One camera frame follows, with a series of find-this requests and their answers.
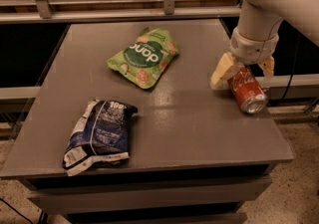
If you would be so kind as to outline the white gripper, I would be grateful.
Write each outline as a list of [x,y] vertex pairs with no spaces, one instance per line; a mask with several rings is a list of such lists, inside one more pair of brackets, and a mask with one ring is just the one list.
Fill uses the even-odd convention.
[[238,28],[235,28],[229,43],[230,52],[226,52],[221,56],[210,77],[211,87],[214,90],[219,89],[225,81],[239,72],[243,64],[258,64],[263,75],[266,78],[271,78],[274,75],[275,66],[272,54],[275,51],[278,40],[278,34],[275,34],[269,40],[250,40],[242,36]]

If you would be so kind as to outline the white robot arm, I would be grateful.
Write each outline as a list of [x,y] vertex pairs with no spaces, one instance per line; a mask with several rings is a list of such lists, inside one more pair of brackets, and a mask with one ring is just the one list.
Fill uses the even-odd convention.
[[266,77],[274,73],[272,54],[279,40],[282,21],[319,45],[319,0],[243,0],[229,51],[216,66],[210,84],[218,89],[241,65],[258,65]]

